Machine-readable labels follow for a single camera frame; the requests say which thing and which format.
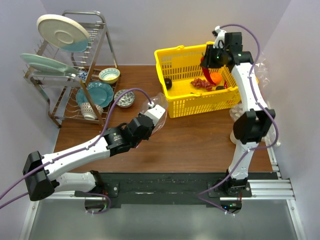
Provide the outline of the red chili pepper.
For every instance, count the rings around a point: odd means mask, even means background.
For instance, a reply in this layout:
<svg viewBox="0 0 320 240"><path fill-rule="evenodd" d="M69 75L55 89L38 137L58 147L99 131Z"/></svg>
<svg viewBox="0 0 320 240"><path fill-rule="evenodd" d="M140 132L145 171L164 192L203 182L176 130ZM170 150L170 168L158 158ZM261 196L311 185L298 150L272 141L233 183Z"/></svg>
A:
<svg viewBox="0 0 320 240"><path fill-rule="evenodd" d="M212 80L211 76L210 76L210 71L208 68L205 68L203 66L203 61L204 61L204 55L202 54L201 60L200 60L200 67L202 69L203 75L206 78L206 80L213 86L216 86L216 83Z"/></svg>

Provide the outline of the clear zip top bag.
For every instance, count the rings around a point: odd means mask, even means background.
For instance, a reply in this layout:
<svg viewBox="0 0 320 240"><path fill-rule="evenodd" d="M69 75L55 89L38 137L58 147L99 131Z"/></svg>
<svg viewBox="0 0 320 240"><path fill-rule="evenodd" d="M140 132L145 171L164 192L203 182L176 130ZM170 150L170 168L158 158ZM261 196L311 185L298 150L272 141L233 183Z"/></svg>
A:
<svg viewBox="0 0 320 240"><path fill-rule="evenodd" d="M138 117L147 116L153 121L153 130L149 134L147 140L158 132L166 123L168 115L168 102L163 93L158 93L156 96L146 94L146 100L141 105Z"/></svg>

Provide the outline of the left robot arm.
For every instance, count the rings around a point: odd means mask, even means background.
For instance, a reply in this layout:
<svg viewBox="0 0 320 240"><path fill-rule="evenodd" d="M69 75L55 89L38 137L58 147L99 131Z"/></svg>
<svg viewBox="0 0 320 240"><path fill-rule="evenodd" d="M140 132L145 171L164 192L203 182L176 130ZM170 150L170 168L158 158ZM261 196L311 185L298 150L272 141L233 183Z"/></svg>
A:
<svg viewBox="0 0 320 240"><path fill-rule="evenodd" d="M148 140L159 119L150 113L139 113L129 123L106 129L102 135L57 153L30 153L22 170L29 199L43 200L63 184L58 178L70 170L93 162L126 153Z"/></svg>

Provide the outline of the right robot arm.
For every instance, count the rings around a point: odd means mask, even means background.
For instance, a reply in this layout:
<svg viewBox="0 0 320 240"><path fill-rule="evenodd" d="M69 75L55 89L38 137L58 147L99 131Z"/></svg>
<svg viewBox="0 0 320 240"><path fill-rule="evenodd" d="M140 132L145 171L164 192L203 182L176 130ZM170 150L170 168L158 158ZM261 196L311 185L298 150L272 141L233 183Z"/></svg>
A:
<svg viewBox="0 0 320 240"><path fill-rule="evenodd" d="M248 171L255 150L275 122L275 110L269 109L260 92L255 62L249 51L243 51L242 33L226 32L217 27L213 44L206 47L201 66L206 69L227 67L234 78L241 98L243 114L233 124L235 152L226 177L207 189L221 189L233 197L246 188Z"/></svg>

